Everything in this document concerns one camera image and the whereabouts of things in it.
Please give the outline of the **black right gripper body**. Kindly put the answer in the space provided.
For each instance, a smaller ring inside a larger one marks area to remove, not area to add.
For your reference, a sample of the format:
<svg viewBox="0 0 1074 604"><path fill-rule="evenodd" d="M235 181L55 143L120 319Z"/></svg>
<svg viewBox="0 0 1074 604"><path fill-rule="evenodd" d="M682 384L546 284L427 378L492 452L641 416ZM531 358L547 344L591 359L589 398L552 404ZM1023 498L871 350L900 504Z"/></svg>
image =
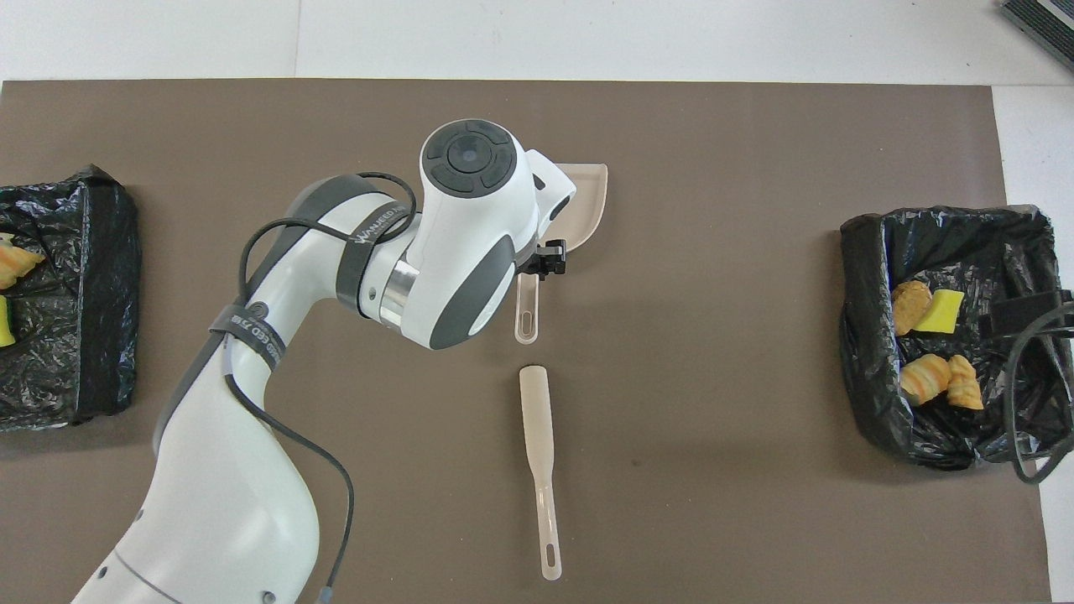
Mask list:
<svg viewBox="0 0 1074 604"><path fill-rule="evenodd" d="M1033 321L1071 303L1071 291L1058 289L1001 299L990 306L990 339L1019 336Z"/></svg>

